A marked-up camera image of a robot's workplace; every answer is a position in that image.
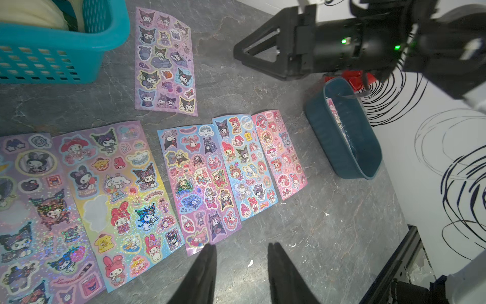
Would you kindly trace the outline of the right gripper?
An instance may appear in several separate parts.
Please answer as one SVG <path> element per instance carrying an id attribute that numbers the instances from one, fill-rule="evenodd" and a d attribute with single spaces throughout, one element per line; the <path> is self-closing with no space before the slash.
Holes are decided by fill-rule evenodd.
<path id="1" fill-rule="evenodd" d="M 291 72 L 298 9 L 310 37 L 313 73 L 363 71 L 388 78 L 396 68 L 402 46 L 401 3 L 349 3 L 351 18 L 316 22 L 317 4 L 284 8 L 234 46 L 243 65 L 280 80 Z"/>

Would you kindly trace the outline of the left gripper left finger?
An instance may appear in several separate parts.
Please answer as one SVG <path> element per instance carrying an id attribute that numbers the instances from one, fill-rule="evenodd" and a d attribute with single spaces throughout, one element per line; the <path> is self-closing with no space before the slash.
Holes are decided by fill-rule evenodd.
<path id="1" fill-rule="evenodd" d="M 213 303 L 216 271 L 216 246 L 206 244 L 168 303 Z"/>

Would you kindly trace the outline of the pink My Melody sticker sheet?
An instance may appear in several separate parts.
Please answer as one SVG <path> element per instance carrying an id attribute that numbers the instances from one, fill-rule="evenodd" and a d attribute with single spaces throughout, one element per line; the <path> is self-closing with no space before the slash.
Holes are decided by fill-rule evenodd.
<path id="1" fill-rule="evenodd" d="M 308 180 L 282 115 L 278 110 L 268 110 L 253 115 L 252 120 L 279 193 L 286 200 L 302 190 Z"/>

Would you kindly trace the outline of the blue glitter sticker sheet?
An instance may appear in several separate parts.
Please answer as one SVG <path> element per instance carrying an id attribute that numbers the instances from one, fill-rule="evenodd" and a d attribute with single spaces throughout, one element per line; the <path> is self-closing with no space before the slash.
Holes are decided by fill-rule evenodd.
<path id="1" fill-rule="evenodd" d="M 158 131 L 165 165 L 189 256 L 242 227 L 215 126 Z"/>

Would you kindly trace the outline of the purple holographic Kuromi sheet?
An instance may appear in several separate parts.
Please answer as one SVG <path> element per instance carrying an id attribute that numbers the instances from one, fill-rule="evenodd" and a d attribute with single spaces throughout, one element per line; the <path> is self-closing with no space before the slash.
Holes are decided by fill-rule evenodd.
<path id="1" fill-rule="evenodd" d="M 191 28 L 148 8 L 135 14 L 135 97 L 137 110 L 197 116 Z"/>

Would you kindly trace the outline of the purple Kuromi sticker sheet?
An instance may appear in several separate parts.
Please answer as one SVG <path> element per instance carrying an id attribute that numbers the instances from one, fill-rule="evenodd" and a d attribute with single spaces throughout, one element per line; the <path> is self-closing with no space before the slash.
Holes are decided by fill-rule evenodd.
<path id="1" fill-rule="evenodd" d="M 105 290 L 47 133 L 1 138 L 1 302 L 86 303 Z"/>

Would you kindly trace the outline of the dark teal storage box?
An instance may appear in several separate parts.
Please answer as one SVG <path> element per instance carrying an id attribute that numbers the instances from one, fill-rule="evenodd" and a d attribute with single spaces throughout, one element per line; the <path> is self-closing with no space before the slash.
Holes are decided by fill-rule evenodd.
<path id="1" fill-rule="evenodd" d="M 373 179 L 382 163 L 380 143 L 361 100 L 342 77 L 324 83 L 305 102 L 305 114 L 334 172 L 343 179 Z"/>

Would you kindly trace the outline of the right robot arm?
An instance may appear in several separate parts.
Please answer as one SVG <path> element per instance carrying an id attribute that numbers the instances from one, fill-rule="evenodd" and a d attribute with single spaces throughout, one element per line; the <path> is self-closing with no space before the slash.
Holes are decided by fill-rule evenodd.
<path id="1" fill-rule="evenodd" d="M 305 112 L 335 173 L 385 163 L 448 303 L 485 302 L 485 2 L 288 7 L 234 47 L 283 81 L 324 73 Z"/>

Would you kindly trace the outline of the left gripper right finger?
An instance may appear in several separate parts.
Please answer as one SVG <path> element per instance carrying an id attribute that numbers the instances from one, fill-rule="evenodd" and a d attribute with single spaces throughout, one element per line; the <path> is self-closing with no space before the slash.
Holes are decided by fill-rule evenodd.
<path id="1" fill-rule="evenodd" d="M 272 303 L 319 303 L 280 243 L 268 245 Z"/>

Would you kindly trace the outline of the yellow pink sticker sheet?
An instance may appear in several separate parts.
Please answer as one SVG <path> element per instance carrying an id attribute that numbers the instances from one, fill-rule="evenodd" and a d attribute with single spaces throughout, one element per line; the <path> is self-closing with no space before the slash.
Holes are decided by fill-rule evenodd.
<path id="1" fill-rule="evenodd" d="M 338 111 L 337 111 L 337 109 L 334 105 L 333 100 L 331 98 L 327 98 L 327 104 L 328 104 L 328 107 L 329 107 L 329 109 L 332 113 L 332 116 L 333 116 L 336 124 L 338 125 L 338 128 L 340 129 L 340 132 L 344 136 L 346 143 L 349 143 L 348 135 L 346 134 L 346 131 L 344 129 L 344 126 L 342 124 L 342 121 L 341 121 L 340 116 L 338 114 Z"/>

